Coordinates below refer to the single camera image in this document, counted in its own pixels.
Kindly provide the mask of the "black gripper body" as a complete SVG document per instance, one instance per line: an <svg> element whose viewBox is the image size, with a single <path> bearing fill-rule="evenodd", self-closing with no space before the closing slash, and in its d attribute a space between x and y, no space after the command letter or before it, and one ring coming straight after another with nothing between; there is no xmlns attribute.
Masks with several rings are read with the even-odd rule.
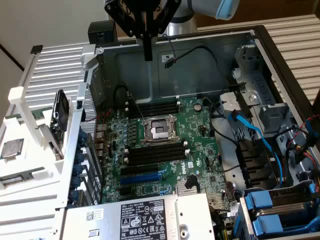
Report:
<svg viewBox="0 0 320 240"><path fill-rule="evenodd" d="M158 15L163 10L161 0L125 0L124 3L132 14L155 12Z"/></svg>

